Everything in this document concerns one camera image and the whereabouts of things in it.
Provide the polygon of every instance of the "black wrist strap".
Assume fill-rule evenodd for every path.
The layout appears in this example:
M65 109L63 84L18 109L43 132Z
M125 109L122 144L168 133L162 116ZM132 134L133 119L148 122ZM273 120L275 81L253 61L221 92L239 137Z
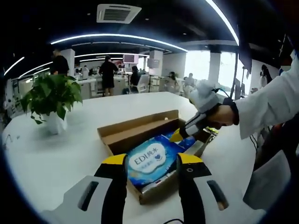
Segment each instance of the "black wrist strap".
M240 120L239 120L239 110L238 110L237 105L235 104L235 102L231 98L225 98L224 101L223 101L223 105L230 106L230 108L234 112L233 123L234 123L234 125L238 125L239 122L240 122Z

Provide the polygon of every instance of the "chair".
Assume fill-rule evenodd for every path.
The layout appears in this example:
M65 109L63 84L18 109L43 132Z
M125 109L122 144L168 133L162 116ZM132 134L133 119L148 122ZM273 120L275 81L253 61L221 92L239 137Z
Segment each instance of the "chair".
M133 85L132 87L136 87L138 90L138 93L143 93L143 92L148 91L149 83L150 83L150 76L149 75L141 75L138 85Z
M280 150L271 160L253 172L243 200L253 209L268 210L283 193L290 179L288 160Z

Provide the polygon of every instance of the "potted plant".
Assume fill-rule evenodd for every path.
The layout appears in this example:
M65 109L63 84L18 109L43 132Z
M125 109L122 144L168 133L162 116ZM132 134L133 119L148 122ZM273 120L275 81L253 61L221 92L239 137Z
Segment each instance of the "potted plant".
M81 102L81 88L75 78L64 75L45 75L34 80L33 88L21 99L23 111L31 111L31 118L39 125L44 121L51 133L66 129L66 109Z

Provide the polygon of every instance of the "man in black shirt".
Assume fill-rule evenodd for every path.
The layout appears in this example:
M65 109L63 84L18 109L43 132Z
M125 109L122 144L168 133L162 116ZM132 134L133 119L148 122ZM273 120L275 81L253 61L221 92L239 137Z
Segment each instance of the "man in black shirt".
M69 65L65 57L61 55L60 50L53 51L53 64L51 68L52 75L65 75L67 76L69 72Z
M102 86L105 90L105 97L113 96L114 88L114 72L118 71L117 66L111 62L110 56L105 57L105 62L100 67L100 73L102 73Z

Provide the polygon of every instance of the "white sleeve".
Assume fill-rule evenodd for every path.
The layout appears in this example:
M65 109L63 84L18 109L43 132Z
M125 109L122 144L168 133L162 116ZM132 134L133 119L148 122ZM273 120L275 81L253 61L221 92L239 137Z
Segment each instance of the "white sleeve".
M299 61L291 69L246 98L237 100L241 139L260 128L284 123L299 112Z

